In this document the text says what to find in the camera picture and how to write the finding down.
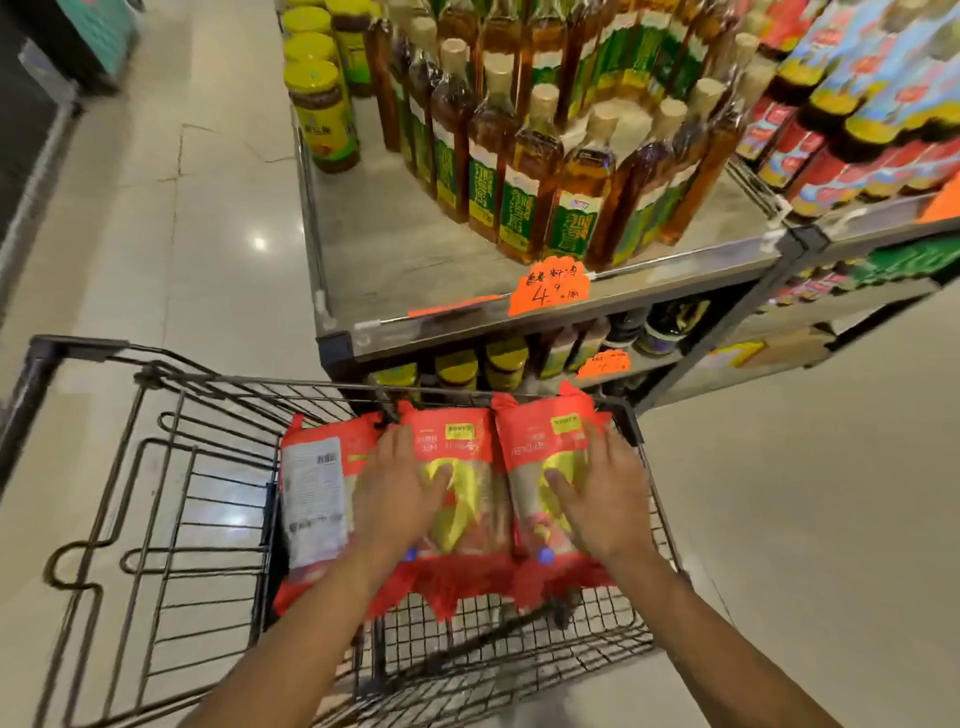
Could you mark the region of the person's right hand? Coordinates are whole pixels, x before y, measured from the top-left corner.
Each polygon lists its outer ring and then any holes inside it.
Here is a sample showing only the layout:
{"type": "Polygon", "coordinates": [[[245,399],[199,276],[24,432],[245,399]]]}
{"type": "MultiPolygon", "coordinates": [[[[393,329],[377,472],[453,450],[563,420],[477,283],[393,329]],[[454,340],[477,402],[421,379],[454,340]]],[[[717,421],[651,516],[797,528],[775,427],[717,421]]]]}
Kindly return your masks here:
{"type": "Polygon", "coordinates": [[[585,466],[574,479],[593,469],[593,523],[570,529],[579,548],[612,573],[618,563],[655,551],[649,472],[642,456],[618,432],[589,421],[584,434],[585,466]]]}

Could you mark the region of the person's left hand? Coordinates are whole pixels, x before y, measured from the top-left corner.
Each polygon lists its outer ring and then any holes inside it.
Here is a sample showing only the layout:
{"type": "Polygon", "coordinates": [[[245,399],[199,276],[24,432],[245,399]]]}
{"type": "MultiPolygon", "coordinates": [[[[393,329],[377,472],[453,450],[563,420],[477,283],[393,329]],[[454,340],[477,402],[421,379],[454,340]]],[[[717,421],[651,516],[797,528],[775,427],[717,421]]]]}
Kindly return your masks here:
{"type": "Polygon", "coordinates": [[[390,428],[356,481],[354,532],[346,551],[368,570],[393,568],[430,530],[419,528],[417,469],[424,464],[415,443],[410,424],[390,428]]]}

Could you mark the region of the red and yellow food packet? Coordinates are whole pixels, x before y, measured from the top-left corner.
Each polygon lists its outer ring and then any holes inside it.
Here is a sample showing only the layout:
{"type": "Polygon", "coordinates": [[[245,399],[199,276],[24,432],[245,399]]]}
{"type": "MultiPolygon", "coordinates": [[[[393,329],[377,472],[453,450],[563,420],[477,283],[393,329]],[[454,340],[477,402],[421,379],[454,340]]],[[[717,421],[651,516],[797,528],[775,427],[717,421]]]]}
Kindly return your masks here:
{"type": "Polygon", "coordinates": [[[570,383],[559,393],[525,403],[506,393],[491,400],[506,467],[513,512],[516,565],[511,597],[520,609],[581,589],[610,587],[611,577],[573,540],[570,523],[546,472],[567,482],[581,476],[589,458],[586,423],[613,431],[612,414],[570,383]]]}
{"type": "Polygon", "coordinates": [[[398,408],[414,433],[426,480],[452,475],[429,531],[408,552],[367,609],[380,617],[409,596],[422,597],[434,616],[453,619],[460,601],[510,596],[514,571],[513,507],[490,408],[398,408]]]}

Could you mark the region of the person's left forearm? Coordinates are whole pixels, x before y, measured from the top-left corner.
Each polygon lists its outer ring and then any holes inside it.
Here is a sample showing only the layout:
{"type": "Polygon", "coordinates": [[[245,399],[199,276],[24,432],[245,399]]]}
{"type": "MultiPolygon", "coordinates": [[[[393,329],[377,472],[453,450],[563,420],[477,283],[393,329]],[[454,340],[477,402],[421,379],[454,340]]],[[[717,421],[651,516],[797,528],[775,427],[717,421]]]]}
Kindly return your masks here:
{"type": "Polygon", "coordinates": [[[358,538],[177,728],[309,728],[409,545],[358,538]]]}

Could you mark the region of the person's right forearm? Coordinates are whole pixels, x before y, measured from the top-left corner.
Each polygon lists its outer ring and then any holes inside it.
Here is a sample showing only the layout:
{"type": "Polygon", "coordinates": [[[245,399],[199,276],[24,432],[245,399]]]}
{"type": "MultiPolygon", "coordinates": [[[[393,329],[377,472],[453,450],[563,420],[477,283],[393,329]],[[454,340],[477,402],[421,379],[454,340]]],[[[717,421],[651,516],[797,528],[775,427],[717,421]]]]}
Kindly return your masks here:
{"type": "Polygon", "coordinates": [[[842,728],[659,553],[614,553],[604,565],[710,728],[842,728]]]}

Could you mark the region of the red packet with white label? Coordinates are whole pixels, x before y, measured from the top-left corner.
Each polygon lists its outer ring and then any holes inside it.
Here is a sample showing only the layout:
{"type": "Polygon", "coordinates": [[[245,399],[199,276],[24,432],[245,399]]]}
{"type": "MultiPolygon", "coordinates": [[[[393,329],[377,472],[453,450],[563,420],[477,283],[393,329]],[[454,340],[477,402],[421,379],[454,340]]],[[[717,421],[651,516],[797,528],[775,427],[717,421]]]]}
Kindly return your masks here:
{"type": "Polygon", "coordinates": [[[272,609],[283,616],[329,570],[354,533],[354,486],[382,416],[310,425],[294,415],[280,440],[279,492],[289,573],[272,609]]]}

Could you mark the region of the yellow lid dark jar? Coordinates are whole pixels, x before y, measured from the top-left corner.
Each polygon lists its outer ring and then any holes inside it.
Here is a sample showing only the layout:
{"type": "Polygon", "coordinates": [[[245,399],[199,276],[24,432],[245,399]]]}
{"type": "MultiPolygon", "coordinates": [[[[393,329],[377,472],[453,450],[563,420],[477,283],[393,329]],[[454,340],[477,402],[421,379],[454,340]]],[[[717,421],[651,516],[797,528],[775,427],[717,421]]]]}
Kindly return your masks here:
{"type": "Polygon", "coordinates": [[[517,391],[530,356],[526,338],[514,336],[488,342],[484,354],[484,377],[489,389],[503,393],[517,391]]]}
{"type": "Polygon", "coordinates": [[[467,348],[439,355],[435,357],[434,365],[441,388],[454,391],[477,389],[479,359],[475,349],[467,348]]]}
{"type": "Polygon", "coordinates": [[[374,370],[367,376],[368,383],[377,387],[417,388],[420,370],[416,361],[390,368],[374,370]]]}

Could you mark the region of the small orange price tag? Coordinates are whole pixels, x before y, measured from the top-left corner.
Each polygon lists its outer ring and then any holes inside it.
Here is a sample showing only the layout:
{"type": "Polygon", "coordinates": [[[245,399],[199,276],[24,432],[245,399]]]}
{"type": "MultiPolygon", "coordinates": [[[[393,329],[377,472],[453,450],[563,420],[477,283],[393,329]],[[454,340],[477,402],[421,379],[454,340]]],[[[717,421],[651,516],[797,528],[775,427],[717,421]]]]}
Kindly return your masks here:
{"type": "Polygon", "coordinates": [[[629,372],[630,369],[631,358],[625,349],[608,348],[588,358],[582,364],[582,367],[577,370],[575,379],[589,380],[605,378],[607,376],[629,372]]]}

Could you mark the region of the green label bottles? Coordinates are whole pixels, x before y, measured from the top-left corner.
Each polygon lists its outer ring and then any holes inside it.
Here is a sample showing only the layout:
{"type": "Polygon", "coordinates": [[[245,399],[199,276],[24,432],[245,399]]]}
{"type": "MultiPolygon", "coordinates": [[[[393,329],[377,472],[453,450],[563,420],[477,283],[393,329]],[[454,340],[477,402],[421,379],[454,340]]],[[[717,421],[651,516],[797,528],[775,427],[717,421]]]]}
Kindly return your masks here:
{"type": "Polygon", "coordinates": [[[610,330],[609,319],[601,317],[539,334],[534,346],[534,376],[548,380],[578,373],[600,352],[610,330]]]}

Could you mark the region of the orange label strip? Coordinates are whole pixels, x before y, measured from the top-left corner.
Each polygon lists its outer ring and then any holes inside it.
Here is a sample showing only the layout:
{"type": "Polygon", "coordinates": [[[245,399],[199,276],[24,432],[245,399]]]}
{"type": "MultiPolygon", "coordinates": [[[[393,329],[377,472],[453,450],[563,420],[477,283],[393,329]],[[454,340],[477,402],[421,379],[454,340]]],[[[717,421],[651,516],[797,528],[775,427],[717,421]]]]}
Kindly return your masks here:
{"type": "Polygon", "coordinates": [[[468,299],[459,300],[451,304],[411,310],[406,314],[406,317],[409,319],[435,317],[435,316],[440,316],[447,313],[452,313],[455,311],[470,310],[477,307],[482,307],[489,302],[499,301],[502,298],[503,298],[503,295],[485,295],[485,296],[479,296],[479,297],[471,297],[468,299]]]}

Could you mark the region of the large orange price tag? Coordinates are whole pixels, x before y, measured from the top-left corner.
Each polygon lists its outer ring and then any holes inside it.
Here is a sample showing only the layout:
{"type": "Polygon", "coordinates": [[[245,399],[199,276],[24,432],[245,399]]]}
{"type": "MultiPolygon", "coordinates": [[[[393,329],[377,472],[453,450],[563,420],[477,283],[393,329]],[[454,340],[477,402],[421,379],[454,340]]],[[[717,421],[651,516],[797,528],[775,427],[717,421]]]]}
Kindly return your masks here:
{"type": "Polygon", "coordinates": [[[551,255],[518,279],[509,297],[510,318],[587,301],[594,275],[581,260],[551,255]]]}

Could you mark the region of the grey metal shelf unit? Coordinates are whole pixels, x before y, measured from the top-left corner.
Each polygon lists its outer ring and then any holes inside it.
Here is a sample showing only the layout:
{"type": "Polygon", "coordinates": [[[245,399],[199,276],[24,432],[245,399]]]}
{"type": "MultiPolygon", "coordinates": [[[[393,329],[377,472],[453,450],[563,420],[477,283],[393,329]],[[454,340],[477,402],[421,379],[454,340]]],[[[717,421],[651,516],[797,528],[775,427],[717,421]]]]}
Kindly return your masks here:
{"type": "Polygon", "coordinates": [[[783,199],[734,159],[674,246],[653,243],[626,266],[593,273],[586,301],[511,318],[509,297],[530,265],[441,212],[402,156],[386,150],[375,101],[354,103],[354,118],[361,161],[345,173],[318,171],[299,132],[295,140],[319,360],[343,399],[361,411],[392,411],[402,396],[423,407],[486,407],[493,390],[484,376],[485,346],[515,336],[526,338],[530,355],[512,395],[520,402],[550,396],[572,375],[536,380],[540,334],[659,302],[709,298],[709,310],[676,351],[654,358],[629,349],[629,371],[582,383],[589,392],[614,390],[643,414],[750,381],[751,372],[705,371],[722,347],[865,313],[846,332],[837,329],[829,358],[933,295],[960,290],[960,258],[928,277],[847,290],[852,269],[875,250],[960,236],[960,217],[915,224],[935,194],[854,202],[820,222],[794,223],[783,199]],[[503,297],[406,317],[485,295],[503,297]],[[477,389],[442,388],[434,359],[466,349],[479,359],[477,389]],[[368,381],[373,371],[414,361],[416,388],[368,381]]]}

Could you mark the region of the brown cardboard box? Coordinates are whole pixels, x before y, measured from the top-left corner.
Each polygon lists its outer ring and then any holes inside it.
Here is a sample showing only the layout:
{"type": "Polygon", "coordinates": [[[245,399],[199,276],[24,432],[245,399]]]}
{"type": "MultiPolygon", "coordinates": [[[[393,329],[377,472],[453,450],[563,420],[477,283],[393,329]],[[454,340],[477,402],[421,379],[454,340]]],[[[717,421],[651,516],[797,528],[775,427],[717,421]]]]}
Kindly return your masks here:
{"type": "Polygon", "coordinates": [[[737,365],[739,369],[804,367],[826,358],[835,335],[811,325],[765,337],[759,350],[737,365]]]}

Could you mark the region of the group of amber oil bottles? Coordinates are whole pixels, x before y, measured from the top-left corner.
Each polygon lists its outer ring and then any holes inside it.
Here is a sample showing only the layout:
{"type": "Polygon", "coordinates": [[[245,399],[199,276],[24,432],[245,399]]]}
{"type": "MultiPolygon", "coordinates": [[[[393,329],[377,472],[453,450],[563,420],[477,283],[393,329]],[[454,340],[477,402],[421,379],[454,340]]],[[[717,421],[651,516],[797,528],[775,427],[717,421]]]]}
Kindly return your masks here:
{"type": "Polygon", "coordinates": [[[773,70],[728,0],[371,0],[381,138],[515,261],[622,266],[687,231],[773,70]]]}

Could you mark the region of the yellow lid sauce jar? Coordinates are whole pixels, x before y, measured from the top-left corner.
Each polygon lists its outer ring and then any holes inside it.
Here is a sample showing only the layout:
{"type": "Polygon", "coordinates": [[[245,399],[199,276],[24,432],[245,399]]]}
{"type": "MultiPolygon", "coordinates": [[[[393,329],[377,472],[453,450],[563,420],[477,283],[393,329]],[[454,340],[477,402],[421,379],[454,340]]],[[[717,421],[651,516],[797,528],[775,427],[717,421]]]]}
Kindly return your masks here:
{"type": "Polygon", "coordinates": [[[338,70],[343,69],[341,55],[333,36],[321,32],[300,32],[283,40],[284,64],[307,62],[330,62],[338,70]]]}
{"type": "Polygon", "coordinates": [[[366,53],[366,32],[375,16],[372,0],[325,0],[331,15],[344,78],[350,95],[371,98],[375,86],[366,53]]]}
{"type": "Polygon", "coordinates": [[[283,80],[301,136],[318,170],[340,174],[359,164],[353,108],[338,65],[324,58],[289,61],[283,80]]]}
{"type": "Polygon", "coordinates": [[[303,34],[332,36],[332,16],[324,6],[289,6],[279,15],[285,40],[303,34]]]}

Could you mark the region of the row of green packets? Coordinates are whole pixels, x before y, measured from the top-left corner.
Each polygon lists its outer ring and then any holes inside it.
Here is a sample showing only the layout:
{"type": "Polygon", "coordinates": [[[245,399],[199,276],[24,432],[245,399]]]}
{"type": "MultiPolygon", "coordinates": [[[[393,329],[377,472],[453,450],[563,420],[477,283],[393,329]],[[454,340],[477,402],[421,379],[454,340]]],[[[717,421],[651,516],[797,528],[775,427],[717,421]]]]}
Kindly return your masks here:
{"type": "Polygon", "coordinates": [[[876,249],[851,269],[846,290],[927,278],[960,259],[960,235],[876,249]]]}

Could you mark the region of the row of red label bottles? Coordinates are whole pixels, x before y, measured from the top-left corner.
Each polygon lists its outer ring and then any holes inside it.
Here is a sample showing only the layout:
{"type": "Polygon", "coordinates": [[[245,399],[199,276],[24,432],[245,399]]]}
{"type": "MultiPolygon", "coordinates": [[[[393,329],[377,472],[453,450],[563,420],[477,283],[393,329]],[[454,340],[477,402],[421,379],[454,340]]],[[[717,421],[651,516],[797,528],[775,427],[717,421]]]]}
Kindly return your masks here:
{"type": "Polygon", "coordinates": [[[828,0],[736,149],[786,217],[942,185],[960,167],[960,0],[828,0]]]}

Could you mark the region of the dark cabinet with teal panel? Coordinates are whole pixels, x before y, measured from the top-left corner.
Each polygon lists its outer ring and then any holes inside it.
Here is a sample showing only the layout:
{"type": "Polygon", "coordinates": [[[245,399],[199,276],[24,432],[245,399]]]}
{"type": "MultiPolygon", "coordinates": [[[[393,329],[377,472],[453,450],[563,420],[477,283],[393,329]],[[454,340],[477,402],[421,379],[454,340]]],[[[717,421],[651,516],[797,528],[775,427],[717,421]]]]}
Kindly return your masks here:
{"type": "Polygon", "coordinates": [[[0,250],[84,96],[119,90],[143,0],[0,0],[0,250]]]}

